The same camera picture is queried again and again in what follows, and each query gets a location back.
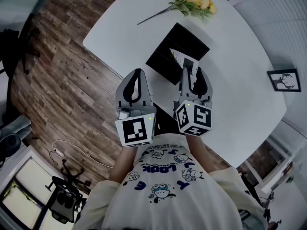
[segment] white t-shirt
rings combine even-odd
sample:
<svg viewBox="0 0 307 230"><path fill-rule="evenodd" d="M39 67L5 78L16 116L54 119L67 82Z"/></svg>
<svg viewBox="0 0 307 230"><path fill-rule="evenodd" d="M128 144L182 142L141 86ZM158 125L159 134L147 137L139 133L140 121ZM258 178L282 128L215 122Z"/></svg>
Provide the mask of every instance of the white t-shirt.
<svg viewBox="0 0 307 230"><path fill-rule="evenodd" d="M163 134L138 148L124 182L99 182L74 230L267 229L263 209L235 168L208 174L185 136Z"/></svg>

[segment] shirt sleeve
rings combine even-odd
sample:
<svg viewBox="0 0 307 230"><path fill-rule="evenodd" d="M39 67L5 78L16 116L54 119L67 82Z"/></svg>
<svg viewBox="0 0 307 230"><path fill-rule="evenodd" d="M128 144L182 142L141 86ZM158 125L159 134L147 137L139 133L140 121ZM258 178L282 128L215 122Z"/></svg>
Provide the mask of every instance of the shirt sleeve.
<svg viewBox="0 0 307 230"><path fill-rule="evenodd" d="M119 183L113 181L99 182L91 190L80 219L72 230L101 229L107 208L119 186Z"/></svg>
<svg viewBox="0 0 307 230"><path fill-rule="evenodd" d="M243 229L266 230L268 223L263 217L264 209L254 199L239 173L234 167L213 171L209 175L223 188L235 203L243 224Z"/></svg>

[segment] flower stem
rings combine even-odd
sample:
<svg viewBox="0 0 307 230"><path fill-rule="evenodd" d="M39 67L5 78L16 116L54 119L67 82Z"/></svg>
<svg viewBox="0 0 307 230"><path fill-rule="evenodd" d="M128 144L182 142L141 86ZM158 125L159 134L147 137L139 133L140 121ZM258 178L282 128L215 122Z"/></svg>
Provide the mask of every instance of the flower stem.
<svg viewBox="0 0 307 230"><path fill-rule="evenodd" d="M174 10L174 9L176 9L176 8L174 8L174 6L171 5L171 6L169 6L168 8L166 8L166 9L164 9L164 10L162 10L162 11L160 11L160 12L154 14L153 16L147 18L146 20L141 21L141 22L138 23L137 25L142 24L143 22L145 22L145 21L147 21L147 20L149 20L149 19L151 19L151 18L153 18L153 17L155 17L155 16L157 16L157 15L159 15L159 14L162 14L162 13L164 13L164 12L167 12L167 11L170 11L170 10Z"/></svg>

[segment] white marker cube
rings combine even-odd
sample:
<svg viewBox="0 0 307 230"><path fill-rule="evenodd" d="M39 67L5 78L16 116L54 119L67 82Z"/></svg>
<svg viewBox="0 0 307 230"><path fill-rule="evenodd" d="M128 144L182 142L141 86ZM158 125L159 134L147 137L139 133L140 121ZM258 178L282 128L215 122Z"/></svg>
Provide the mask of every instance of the white marker cube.
<svg viewBox="0 0 307 230"><path fill-rule="evenodd" d="M136 147L153 142L155 114L128 117L115 121L120 142L125 147Z"/></svg>
<svg viewBox="0 0 307 230"><path fill-rule="evenodd" d="M212 129L211 112L211 108L184 101L176 110L179 131L193 136L208 133Z"/></svg>

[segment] black box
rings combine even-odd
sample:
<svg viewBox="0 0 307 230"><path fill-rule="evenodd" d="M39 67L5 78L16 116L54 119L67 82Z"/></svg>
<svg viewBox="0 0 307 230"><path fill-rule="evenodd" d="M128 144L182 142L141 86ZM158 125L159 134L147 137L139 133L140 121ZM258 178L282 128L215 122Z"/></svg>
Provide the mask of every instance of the black box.
<svg viewBox="0 0 307 230"><path fill-rule="evenodd" d="M190 31L176 23L146 61L147 66L160 73L174 85L179 82L182 69L172 56L170 48L196 60L200 60L210 50Z"/></svg>

